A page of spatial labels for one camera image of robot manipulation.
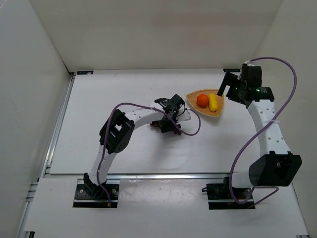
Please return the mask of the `purple fake grape bunch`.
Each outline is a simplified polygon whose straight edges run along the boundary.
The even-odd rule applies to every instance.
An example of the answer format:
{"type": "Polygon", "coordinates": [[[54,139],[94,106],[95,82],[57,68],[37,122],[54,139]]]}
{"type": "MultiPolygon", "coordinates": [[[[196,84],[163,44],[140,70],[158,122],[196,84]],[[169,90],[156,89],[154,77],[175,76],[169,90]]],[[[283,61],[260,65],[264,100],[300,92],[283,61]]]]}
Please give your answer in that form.
{"type": "Polygon", "coordinates": [[[174,128],[176,127],[170,121],[153,121],[150,123],[150,126],[159,129],[161,133],[173,132],[174,128]]]}

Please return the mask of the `yellow fake mango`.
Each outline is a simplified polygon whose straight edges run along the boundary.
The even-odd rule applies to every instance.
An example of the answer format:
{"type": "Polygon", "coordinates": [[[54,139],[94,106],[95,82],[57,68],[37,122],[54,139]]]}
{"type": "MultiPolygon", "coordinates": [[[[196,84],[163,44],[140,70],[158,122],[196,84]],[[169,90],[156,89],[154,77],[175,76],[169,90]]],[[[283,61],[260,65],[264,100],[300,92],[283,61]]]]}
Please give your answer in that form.
{"type": "Polygon", "coordinates": [[[209,110],[211,112],[216,112],[218,110],[218,100],[215,93],[209,94],[209,110]]]}

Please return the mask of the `orange fake tangerine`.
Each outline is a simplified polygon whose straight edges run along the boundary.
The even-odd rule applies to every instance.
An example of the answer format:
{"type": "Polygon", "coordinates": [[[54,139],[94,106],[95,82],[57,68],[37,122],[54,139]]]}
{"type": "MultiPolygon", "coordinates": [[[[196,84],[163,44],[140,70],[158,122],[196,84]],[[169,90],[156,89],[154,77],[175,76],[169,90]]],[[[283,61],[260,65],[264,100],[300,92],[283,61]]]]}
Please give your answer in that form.
{"type": "Polygon", "coordinates": [[[206,94],[200,94],[196,98],[196,103],[199,107],[207,107],[209,105],[209,97],[206,94]]]}

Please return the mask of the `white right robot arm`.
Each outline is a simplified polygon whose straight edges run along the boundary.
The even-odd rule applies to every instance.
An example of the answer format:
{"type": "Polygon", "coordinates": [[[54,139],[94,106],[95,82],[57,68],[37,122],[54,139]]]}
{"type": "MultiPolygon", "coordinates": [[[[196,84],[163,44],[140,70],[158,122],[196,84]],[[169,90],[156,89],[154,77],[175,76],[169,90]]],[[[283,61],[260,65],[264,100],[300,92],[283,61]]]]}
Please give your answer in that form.
{"type": "Polygon", "coordinates": [[[277,117],[282,112],[275,109],[274,95],[269,87],[262,86],[262,68],[246,62],[240,75],[226,72],[218,95],[226,94],[231,101],[246,107],[255,125],[256,134],[236,155],[239,158],[248,145],[258,139],[260,157],[245,171],[231,168],[228,177],[229,191],[235,188],[287,187],[298,172],[302,159],[291,152],[282,135],[277,117]]]}

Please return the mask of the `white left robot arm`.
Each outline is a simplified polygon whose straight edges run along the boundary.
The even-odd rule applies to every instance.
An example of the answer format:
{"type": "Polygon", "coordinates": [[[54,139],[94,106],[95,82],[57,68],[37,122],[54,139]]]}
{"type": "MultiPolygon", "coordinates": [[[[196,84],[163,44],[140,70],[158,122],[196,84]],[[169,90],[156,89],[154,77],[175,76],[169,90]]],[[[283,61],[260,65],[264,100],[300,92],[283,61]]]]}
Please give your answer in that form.
{"type": "Polygon", "coordinates": [[[150,124],[162,133],[172,131],[181,134],[179,123],[190,119],[189,113],[180,112],[184,105],[184,100],[175,94],[171,99],[159,98],[148,106],[140,106],[127,113],[113,109],[99,132],[100,147],[94,165],[89,173],[84,174],[85,192],[93,200],[105,196],[110,198],[106,191],[108,171],[115,156],[128,146],[133,131],[150,124]]]}

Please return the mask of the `woven triangular fruit basket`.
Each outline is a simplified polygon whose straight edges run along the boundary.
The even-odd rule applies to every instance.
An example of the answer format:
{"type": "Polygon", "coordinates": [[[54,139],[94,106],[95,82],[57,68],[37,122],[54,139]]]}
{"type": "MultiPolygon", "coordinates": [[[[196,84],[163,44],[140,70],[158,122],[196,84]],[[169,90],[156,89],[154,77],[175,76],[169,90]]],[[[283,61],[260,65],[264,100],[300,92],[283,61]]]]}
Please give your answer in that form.
{"type": "Polygon", "coordinates": [[[217,89],[204,89],[186,95],[189,104],[198,112],[217,117],[221,114],[224,106],[224,97],[218,96],[217,89]]]}

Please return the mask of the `black corner bracket right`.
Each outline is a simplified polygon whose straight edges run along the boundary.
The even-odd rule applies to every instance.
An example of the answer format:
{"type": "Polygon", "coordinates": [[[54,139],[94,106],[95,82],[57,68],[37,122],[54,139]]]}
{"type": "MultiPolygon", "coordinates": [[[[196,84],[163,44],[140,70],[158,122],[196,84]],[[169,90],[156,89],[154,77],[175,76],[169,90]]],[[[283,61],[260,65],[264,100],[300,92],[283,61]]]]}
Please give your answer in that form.
{"type": "Polygon", "coordinates": [[[223,72],[227,73],[227,72],[230,72],[230,73],[239,73],[241,72],[239,68],[224,68],[223,69],[223,72]]]}

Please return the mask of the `black corner bracket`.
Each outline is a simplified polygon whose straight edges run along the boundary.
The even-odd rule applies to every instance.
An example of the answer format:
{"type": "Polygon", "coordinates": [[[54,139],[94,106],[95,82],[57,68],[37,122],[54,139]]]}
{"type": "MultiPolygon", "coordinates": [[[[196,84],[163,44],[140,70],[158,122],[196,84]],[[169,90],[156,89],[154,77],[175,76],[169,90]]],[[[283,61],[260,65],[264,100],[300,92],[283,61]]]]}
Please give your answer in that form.
{"type": "Polygon", "coordinates": [[[227,73],[227,72],[230,72],[230,73],[239,73],[241,72],[239,68],[224,68],[223,69],[223,72],[227,73]]]}
{"type": "Polygon", "coordinates": [[[91,75],[93,73],[93,70],[80,70],[76,72],[77,75],[91,75]]]}

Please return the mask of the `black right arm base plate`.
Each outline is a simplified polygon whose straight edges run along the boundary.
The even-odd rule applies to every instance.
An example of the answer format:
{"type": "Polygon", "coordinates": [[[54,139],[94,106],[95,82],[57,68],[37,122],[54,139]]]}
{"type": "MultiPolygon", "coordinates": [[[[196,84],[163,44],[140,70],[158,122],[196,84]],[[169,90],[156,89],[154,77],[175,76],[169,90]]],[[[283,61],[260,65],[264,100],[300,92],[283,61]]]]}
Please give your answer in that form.
{"type": "Polygon", "coordinates": [[[251,196],[244,204],[238,204],[232,198],[229,191],[229,177],[225,177],[222,183],[207,183],[201,189],[208,197],[209,210],[246,210],[255,209],[251,196]]]}

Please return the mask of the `black corner bracket left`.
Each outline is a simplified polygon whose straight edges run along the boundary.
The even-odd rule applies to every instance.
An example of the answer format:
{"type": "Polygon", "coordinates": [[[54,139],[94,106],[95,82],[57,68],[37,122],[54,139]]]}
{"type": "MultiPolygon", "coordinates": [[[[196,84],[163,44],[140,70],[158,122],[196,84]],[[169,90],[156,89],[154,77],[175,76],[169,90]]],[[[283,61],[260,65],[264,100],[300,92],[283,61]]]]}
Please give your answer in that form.
{"type": "Polygon", "coordinates": [[[80,70],[76,72],[77,75],[91,75],[93,73],[93,70],[80,70]]]}

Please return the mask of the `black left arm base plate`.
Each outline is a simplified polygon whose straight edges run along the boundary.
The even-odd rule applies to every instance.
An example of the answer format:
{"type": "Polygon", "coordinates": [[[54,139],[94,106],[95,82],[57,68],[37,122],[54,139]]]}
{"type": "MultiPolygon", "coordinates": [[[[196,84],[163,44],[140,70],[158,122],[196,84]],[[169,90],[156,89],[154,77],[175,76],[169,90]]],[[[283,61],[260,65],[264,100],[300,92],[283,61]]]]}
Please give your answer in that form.
{"type": "Polygon", "coordinates": [[[107,190],[111,203],[108,202],[108,195],[102,188],[97,188],[96,193],[92,194],[83,182],[78,182],[73,199],[74,208],[111,208],[115,209],[118,206],[119,184],[106,183],[104,184],[107,190]]]}

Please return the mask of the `aluminium rail front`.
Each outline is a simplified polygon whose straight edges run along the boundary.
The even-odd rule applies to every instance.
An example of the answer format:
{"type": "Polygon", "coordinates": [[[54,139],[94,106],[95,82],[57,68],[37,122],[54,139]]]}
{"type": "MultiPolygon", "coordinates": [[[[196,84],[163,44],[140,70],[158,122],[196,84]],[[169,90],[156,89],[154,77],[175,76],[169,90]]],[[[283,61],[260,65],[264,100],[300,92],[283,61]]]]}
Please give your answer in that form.
{"type": "MultiPolygon", "coordinates": [[[[222,179],[228,173],[165,173],[165,174],[108,174],[107,180],[119,179],[222,179]]],[[[83,179],[83,174],[49,174],[44,175],[45,179],[75,178],[83,179]]]]}

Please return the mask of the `aluminium rail left side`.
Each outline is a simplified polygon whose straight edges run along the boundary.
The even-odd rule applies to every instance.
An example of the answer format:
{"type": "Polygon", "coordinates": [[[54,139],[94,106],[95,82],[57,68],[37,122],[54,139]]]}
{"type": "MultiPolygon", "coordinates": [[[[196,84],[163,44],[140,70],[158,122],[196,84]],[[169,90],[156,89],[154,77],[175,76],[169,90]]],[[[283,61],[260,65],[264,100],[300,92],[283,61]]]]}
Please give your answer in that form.
{"type": "Polygon", "coordinates": [[[67,88],[65,90],[65,93],[61,102],[61,106],[59,107],[58,116],[54,124],[53,132],[51,134],[49,144],[45,150],[44,157],[41,161],[40,171],[38,172],[38,176],[36,177],[36,180],[31,182],[28,189],[27,197],[26,197],[25,204],[22,210],[22,218],[20,219],[17,235],[15,236],[16,238],[33,238],[35,234],[35,232],[30,232],[30,231],[25,232],[24,227],[28,217],[29,210],[31,208],[31,203],[33,201],[33,198],[36,192],[38,182],[41,178],[44,178],[47,167],[49,167],[50,164],[52,163],[54,150],[57,144],[62,121],[63,121],[67,104],[70,98],[76,72],[71,72],[69,75],[70,75],[70,78],[67,83],[67,88]]]}

